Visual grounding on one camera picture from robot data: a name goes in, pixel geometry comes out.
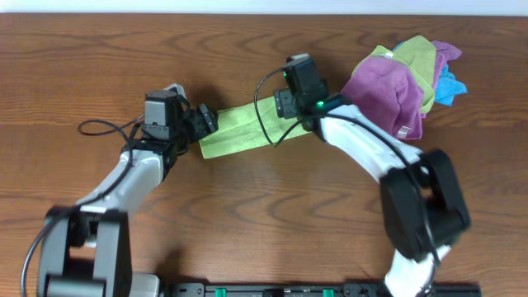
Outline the light green microfiber cloth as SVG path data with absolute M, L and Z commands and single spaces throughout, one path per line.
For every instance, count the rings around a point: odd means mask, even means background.
M 279 118 L 273 97 L 257 102 L 262 123 L 273 143 L 296 122 Z M 222 157 L 269 144 L 257 119 L 252 103 L 219 111 L 219 129 L 200 140 L 204 159 Z

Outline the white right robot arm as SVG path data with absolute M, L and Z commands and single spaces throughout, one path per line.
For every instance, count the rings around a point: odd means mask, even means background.
M 385 294 L 430 295 L 442 259 L 471 224 L 448 155 L 440 149 L 424 153 L 394 138 L 340 93 L 306 99 L 285 88 L 274 100 L 280 118 L 294 118 L 379 183 L 384 228 L 395 248 Z

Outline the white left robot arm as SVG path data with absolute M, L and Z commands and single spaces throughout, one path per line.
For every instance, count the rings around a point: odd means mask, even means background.
M 167 176 L 190 144 L 219 128 L 201 104 L 149 103 L 138 119 L 117 126 L 125 146 L 96 189 L 73 206 L 54 206 L 30 250 L 40 251 L 39 296 L 160 296 L 159 277 L 132 269 L 130 216 Z

